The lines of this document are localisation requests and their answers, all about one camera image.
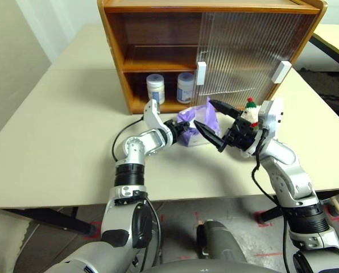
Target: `cabinet top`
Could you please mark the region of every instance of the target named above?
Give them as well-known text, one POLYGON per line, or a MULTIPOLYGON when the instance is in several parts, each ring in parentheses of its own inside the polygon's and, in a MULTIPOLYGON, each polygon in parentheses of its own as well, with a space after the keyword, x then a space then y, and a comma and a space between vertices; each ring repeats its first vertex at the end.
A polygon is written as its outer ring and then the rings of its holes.
POLYGON ((255 12, 317 14, 320 0, 98 0, 106 12, 255 12))

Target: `white plastic jar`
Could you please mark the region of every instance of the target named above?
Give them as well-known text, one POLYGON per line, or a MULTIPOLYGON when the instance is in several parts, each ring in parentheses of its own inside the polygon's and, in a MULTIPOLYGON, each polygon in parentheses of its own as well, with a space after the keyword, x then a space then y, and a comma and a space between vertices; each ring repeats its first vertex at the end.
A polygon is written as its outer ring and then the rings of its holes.
POLYGON ((149 99, 155 99, 158 104, 164 103, 164 78, 160 74, 147 76, 147 90, 149 99))
POLYGON ((181 104, 188 104, 192 100, 193 79, 193 74, 188 72, 177 77, 177 101, 181 104))

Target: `snowman figurine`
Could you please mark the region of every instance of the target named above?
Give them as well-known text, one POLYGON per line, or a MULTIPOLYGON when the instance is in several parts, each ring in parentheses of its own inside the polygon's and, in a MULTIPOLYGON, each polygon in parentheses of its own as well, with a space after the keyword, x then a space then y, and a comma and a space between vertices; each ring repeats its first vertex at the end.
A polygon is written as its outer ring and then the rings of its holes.
POLYGON ((245 109, 241 115, 242 118, 246 119, 247 121, 251 122, 251 126, 254 130, 258 129, 258 112, 261 108, 257 106, 252 97, 247 99, 247 104, 245 109))

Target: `table leg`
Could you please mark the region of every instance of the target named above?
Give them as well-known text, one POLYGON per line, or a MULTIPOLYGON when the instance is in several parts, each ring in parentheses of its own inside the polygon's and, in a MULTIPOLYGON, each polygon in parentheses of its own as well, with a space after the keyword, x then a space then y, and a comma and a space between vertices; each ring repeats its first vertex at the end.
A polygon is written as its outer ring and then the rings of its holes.
MULTIPOLYGON (((325 191, 325 192, 316 192, 319 200, 328 199, 332 196, 339 195, 339 189, 335 191, 325 191)), ((257 215, 257 221, 262 224, 267 221, 271 221, 275 218, 282 216, 282 211, 276 206, 272 209, 269 209, 265 212, 259 213, 257 215)))
POLYGON ((74 206, 71 211, 71 217, 76 218, 77 216, 77 211, 78 211, 78 206, 74 206))
MULTIPOLYGON (((65 230, 75 231, 77 233, 93 236, 96 234, 96 227, 75 217, 57 212, 53 209, 4 209, 21 216, 32 218, 46 225, 52 225, 65 230)), ((76 216, 77 209, 74 208, 72 215, 76 216)))
POLYGON ((318 47, 320 50, 324 51, 327 55, 329 55, 331 58, 339 63, 339 53, 328 47, 325 43, 316 39, 313 36, 310 38, 310 43, 318 47))

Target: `white table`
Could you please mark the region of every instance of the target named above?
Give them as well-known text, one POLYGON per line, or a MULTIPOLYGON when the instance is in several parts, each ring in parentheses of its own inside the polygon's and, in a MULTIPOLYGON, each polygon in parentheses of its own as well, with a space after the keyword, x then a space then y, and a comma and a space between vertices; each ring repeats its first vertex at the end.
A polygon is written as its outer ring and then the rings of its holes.
MULTIPOLYGON (((339 117, 293 69, 275 97, 285 99, 279 139, 295 149, 316 190, 339 189, 339 117)), ((105 203, 111 144, 138 118, 128 115, 102 27, 86 26, 0 132, 0 208, 105 203)), ((230 119, 219 118, 227 128, 230 119)), ((174 145, 146 159, 145 181, 152 200, 259 195, 254 165, 235 148, 174 145)), ((257 178, 273 193, 263 169, 257 178)))

